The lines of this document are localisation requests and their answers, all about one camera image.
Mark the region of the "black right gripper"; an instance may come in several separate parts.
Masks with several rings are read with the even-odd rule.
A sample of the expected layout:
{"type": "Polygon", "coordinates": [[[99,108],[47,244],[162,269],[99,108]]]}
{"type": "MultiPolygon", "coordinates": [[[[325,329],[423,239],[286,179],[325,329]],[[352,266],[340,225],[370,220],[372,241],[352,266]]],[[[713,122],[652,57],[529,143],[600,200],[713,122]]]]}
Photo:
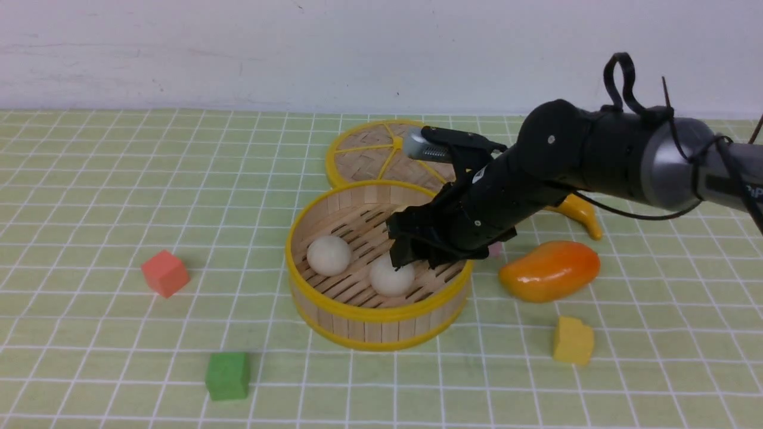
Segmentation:
{"type": "Polygon", "coordinates": [[[490,244],[512,238],[518,223],[567,196],[572,169],[568,154],[507,150],[429,203],[390,215],[392,266],[427,260],[436,269],[486,258],[490,244]]]}

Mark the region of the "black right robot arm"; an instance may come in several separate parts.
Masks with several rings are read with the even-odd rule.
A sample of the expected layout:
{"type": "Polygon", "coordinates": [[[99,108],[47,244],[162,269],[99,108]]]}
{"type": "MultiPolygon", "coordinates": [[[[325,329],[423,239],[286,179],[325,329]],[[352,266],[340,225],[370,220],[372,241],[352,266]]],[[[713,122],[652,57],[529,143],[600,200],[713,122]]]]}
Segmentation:
{"type": "Polygon", "coordinates": [[[430,203],[387,220],[394,267],[483,260],[518,223],[583,192],[664,209],[665,220],[708,201],[745,211],[761,227],[761,146],[664,108],[590,112],[550,101],[524,119],[512,146],[423,126],[406,136],[404,154],[449,163],[456,179],[430,203]]]}

